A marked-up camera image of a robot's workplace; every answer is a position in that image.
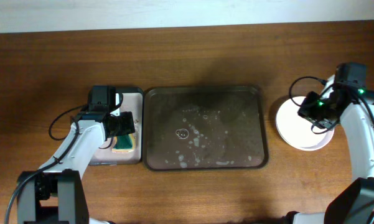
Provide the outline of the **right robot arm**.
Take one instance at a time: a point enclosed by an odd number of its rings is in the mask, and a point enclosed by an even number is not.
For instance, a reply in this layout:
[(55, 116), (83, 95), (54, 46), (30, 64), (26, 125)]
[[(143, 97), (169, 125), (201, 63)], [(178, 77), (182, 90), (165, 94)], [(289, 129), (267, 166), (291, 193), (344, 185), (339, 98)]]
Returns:
[(309, 92), (297, 115), (323, 133), (341, 125), (347, 137), (352, 183), (323, 213), (289, 212), (286, 223), (374, 223), (374, 91), (366, 87), (367, 67), (347, 62)]

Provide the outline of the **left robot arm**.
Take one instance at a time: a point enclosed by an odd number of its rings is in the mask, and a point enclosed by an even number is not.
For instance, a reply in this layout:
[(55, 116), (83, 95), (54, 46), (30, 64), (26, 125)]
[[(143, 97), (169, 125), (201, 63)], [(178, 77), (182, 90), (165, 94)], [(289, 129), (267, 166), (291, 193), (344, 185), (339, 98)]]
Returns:
[(75, 107), (70, 131), (39, 169), (24, 171), (17, 180), (4, 221), (9, 223), (12, 204), (18, 223), (97, 223), (90, 217), (82, 185), (98, 150), (115, 147), (119, 137), (135, 132), (142, 117), (143, 91), (138, 87), (95, 85), (87, 103)]

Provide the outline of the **green and yellow sponge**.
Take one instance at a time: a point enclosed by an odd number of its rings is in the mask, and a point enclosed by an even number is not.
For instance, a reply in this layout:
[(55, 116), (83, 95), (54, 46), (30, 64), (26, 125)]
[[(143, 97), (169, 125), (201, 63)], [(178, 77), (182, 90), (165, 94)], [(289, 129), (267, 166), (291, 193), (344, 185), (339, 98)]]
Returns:
[(115, 153), (129, 153), (136, 148), (136, 140), (133, 134), (116, 136), (116, 143), (111, 149)]

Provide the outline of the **pale pink plate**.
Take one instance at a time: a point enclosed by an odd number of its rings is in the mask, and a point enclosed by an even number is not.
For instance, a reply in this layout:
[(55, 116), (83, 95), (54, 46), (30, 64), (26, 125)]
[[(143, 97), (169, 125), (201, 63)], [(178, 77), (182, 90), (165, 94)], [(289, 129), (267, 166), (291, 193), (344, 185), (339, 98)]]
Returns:
[(286, 100), (276, 113), (276, 128), (282, 139), (290, 146), (302, 151), (316, 151), (326, 146), (333, 138), (334, 130), (314, 134), (312, 124), (300, 117), (299, 107)]

